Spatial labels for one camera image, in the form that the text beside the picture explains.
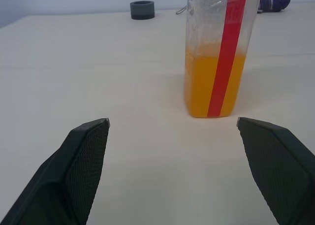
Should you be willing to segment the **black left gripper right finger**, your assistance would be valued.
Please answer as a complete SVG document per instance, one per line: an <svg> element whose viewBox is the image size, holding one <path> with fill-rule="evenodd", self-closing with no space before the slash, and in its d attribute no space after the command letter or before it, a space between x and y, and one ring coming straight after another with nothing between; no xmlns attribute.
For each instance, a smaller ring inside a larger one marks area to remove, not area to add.
<svg viewBox="0 0 315 225"><path fill-rule="evenodd" d="M288 129L237 121L253 179L280 225L315 223L315 156Z"/></svg>

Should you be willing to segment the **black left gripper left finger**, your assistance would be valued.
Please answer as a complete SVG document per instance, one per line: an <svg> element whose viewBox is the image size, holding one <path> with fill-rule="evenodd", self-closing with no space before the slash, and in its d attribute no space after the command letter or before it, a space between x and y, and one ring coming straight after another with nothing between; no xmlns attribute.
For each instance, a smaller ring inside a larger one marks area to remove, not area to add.
<svg viewBox="0 0 315 225"><path fill-rule="evenodd" d="M36 171L3 225L84 225L100 182L110 122L84 123Z"/></svg>

